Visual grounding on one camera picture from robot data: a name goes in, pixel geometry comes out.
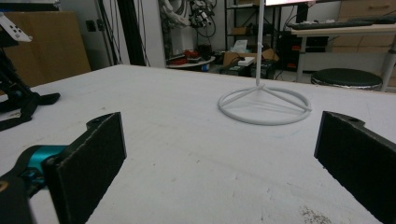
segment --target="white table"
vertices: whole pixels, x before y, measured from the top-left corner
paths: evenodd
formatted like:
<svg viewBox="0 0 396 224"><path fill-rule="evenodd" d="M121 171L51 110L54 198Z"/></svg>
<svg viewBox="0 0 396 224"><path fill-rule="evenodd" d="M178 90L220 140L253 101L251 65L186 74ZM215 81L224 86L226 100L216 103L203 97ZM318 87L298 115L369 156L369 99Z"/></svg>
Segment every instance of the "white table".
<svg viewBox="0 0 396 224"><path fill-rule="evenodd" d="M346 28L333 28L333 29L316 29L316 30L291 30L292 35L297 35L302 37L302 44L300 48L300 56L297 67L297 78L296 80L301 80L305 61L305 48L306 39L309 36L338 36L338 35L396 35L396 24L375 24L371 26L357 26L357 27L346 27ZM382 78L383 86L381 91L384 91L388 86L390 76L393 71L393 66L396 62L396 36L393 40L393 44L382 64Z"/></svg>
<svg viewBox="0 0 396 224"><path fill-rule="evenodd" d="M314 150L323 110L364 120L396 142L396 95L265 82L306 96L312 114L283 126L242 123L224 116L217 102L227 91L251 87L253 78L130 65L36 87L41 94L58 91L61 99L0 133L0 174L26 148L69 145L87 121L120 111L128 157L89 223L310 223L314 217L379 223L323 169ZM277 114L287 109L265 93L249 96L230 106L273 101L269 108ZM57 223L47 191L31 205L37 223Z"/></svg>

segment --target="scratch mark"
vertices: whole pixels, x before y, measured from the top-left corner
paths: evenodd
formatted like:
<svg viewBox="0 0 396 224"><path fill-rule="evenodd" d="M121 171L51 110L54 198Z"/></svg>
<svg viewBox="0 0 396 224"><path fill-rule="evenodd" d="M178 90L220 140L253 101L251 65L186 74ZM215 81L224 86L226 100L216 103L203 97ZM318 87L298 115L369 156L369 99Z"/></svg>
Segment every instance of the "scratch mark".
<svg viewBox="0 0 396 224"><path fill-rule="evenodd" d="M332 224L323 214L309 209L306 205L301 208L300 214L303 216L305 224Z"/></svg>

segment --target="wooden panel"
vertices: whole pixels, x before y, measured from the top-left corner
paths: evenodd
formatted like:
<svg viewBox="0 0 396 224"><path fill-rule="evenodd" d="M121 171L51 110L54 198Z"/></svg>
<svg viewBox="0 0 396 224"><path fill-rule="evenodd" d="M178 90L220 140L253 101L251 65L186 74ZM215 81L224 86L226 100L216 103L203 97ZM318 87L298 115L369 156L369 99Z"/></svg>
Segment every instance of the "wooden panel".
<svg viewBox="0 0 396 224"><path fill-rule="evenodd" d="M32 42L6 48L23 82L33 87L91 71L74 12L8 12Z"/></svg>

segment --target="circular base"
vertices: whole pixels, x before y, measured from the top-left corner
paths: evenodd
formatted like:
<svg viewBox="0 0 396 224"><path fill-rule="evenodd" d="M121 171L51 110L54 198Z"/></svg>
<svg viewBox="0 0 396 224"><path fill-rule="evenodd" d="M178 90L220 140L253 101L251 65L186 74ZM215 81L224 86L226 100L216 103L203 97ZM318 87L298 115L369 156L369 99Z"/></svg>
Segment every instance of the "circular base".
<svg viewBox="0 0 396 224"><path fill-rule="evenodd" d="M232 119L236 119L245 123L251 123L251 124L258 124L258 125L268 125L268 126L274 126L274 125L283 125L283 124L289 124L289 123L293 123L293 122L297 122L300 121L302 119L305 119L309 116L310 114L310 110L305 110L301 115L297 116L296 118L291 118L291 119L279 119L279 120L264 120L264 119L251 119L251 118L244 118L241 117L239 115L236 115L230 111L228 111L226 108L224 108L224 105L222 105L224 103L224 100L229 97L232 94L241 92L241 91L251 91L254 88L245 88L245 89L241 89L241 90L236 90L236 91L230 91L227 92L226 94L222 95L219 98L219 109L221 112L223 112L225 115L227 115L228 117L232 118ZM303 95L301 95L298 92L295 91L289 91L286 89L281 89L281 88L267 88L267 90L270 91L281 91L281 92L285 92L287 94L293 95L297 98L299 98L302 102L304 102L304 105L308 108L311 108L311 104L309 103L308 99L306 99Z"/></svg>

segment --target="cardboard box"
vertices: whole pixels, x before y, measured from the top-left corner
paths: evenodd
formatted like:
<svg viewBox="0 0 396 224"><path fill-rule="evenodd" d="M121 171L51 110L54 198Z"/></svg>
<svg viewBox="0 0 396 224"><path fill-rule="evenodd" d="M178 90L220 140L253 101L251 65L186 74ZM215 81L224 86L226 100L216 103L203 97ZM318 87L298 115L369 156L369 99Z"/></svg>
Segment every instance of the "cardboard box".
<svg viewBox="0 0 396 224"><path fill-rule="evenodd" d="M17 74L33 87L91 71L74 12L7 12L32 42L5 48Z"/></svg>
<svg viewBox="0 0 396 224"><path fill-rule="evenodd" d="M239 0L238 5L253 4L254 6L260 5L260 0Z"/></svg>
<svg viewBox="0 0 396 224"><path fill-rule="evenodd" d="M231 34L232 35L248 35L250 34L250 28L249 27L235 27L231 29Z"/></svg>
<svg viewBox="0 0 396 224"><path fill-rule="evenodd" d="M236 53L236 52L230 52L227 51L224 53L224 61L223 61L223 66L227 66L233 62L236 62L237 57L253 57L254 58L254 63L257 62L257 54L256 53ZM274 52L273 49L266 49L265 51L262 52L262 57L265 60L273 60L273 61L279 61L279 57L277 54Z"/></svg>

